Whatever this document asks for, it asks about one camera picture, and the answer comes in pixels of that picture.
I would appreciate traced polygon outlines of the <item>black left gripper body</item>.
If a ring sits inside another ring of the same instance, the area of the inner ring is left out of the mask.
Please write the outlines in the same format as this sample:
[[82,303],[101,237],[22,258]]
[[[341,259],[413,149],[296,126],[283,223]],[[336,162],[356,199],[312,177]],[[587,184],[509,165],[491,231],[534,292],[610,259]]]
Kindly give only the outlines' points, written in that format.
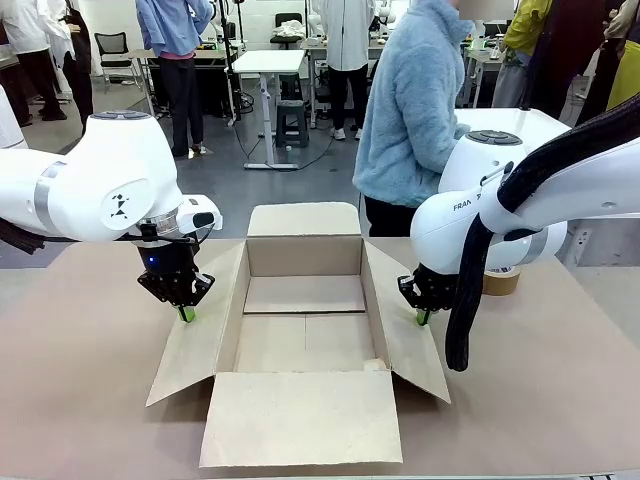
[[144,272],[156,275],[183,274],[188,279],[191,291],[195,272],[198,270],[194,257],[199,246],[194,234],[187,234],[185,237],[176,238],[173,241],[158,241],[157,244],[142,242],[137,250],[144,266]]

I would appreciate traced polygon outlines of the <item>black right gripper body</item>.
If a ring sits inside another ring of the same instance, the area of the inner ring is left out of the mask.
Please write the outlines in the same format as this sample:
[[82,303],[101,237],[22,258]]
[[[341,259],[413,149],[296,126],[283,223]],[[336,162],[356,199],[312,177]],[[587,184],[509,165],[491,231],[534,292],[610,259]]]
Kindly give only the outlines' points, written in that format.
[[440,274],[425,266],[418,266],[413,272],[411,305],[423,311],[450,310],[457,281],[457,274]]

